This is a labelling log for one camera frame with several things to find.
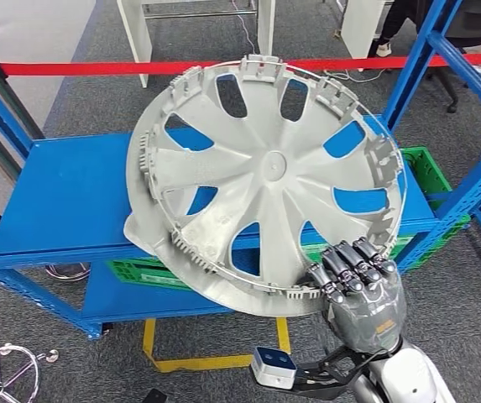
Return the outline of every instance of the white shoe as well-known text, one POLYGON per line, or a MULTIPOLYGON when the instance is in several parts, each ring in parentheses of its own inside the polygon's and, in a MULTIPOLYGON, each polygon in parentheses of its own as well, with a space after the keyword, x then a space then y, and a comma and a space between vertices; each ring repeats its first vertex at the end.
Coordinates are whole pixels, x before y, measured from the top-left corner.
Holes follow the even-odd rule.
POLYGON ((377 56, 378 57, 387 57, 391 54, 391 45, 388 42, 387 44, 379 44, 377 49, 377 56))

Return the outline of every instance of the red rope barrier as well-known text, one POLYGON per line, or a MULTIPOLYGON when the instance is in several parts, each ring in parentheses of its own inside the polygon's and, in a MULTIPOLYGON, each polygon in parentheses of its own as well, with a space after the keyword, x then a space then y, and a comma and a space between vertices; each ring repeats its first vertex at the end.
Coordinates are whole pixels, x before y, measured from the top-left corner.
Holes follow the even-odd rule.
MULTIPOLYGON (((464 57, 473 65, 481 65, 481 54, 470 54, 464 57)), ((384 57, 369 59, 297 59, 287 63, 309 71, 339 71, 354 69, 402 69, 406 57, 384 57)), ((218 61, 152 61, 149 63, 134 62, 99 62, 99 63, 1 63, 8 76, 122 76, 134 74, 177 75, 192 67, 214 65, 218 61)), ((434 56, 429 66, 447 65, 442 57, 434 56)))

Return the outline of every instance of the person's leg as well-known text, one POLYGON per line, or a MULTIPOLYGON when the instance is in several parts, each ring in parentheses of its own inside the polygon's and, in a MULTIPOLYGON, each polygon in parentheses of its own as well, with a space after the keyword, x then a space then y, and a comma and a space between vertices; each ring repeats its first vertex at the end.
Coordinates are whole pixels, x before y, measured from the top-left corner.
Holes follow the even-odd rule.
POLYGON ((388 43, 396 35, 399 29, 402 28, 402 25, 408 17, 408 3, 409 3, 409 0, 395 0, 392 4, 388 16, 384 21, 384 26, 382 28, 379 44, 388 43))
POLYGON ((374 53, 380 57, 389 56, 392 53, 389 41, 396 35, 399 29, 402 28, 404 22, 408 16, 408 9, 411 0, 395 0, 389 8, 387 17, 384 21, 380 37, 374 41, 369 52, 369 56, 374 53))

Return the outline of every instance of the hubcap center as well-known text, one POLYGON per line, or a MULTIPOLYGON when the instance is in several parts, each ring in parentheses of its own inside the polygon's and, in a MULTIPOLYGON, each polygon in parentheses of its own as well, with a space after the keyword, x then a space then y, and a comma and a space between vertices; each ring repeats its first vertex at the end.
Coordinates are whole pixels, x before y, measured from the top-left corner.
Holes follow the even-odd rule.
POLYGON ((275 182, 282 179, 287 171, 287 160, 279 151, 270 151, 262 162, 262 173, 267 181, 275 182))

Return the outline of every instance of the yellow floor tape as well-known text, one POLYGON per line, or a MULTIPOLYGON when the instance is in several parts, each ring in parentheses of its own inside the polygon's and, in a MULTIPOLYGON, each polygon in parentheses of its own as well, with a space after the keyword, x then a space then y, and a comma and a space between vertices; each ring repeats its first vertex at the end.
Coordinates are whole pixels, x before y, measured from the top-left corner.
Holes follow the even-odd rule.
MULTIPOLYGON (((288 326, 285 317, 279 317, 275 320, 278 329, 278 345, 280 349, 291 352, 288 326)), ((143 351, 159 372, 168 373, 179 369, 190 371, 202 371, 207 369, 226 369, 247 367, 251 362, 252 354, 226 355, 222 357, 208 357, 201 359, 166 359, 158 361, 152 356, 155 344, 155 319, 145 321, 143 332, 143 351)))

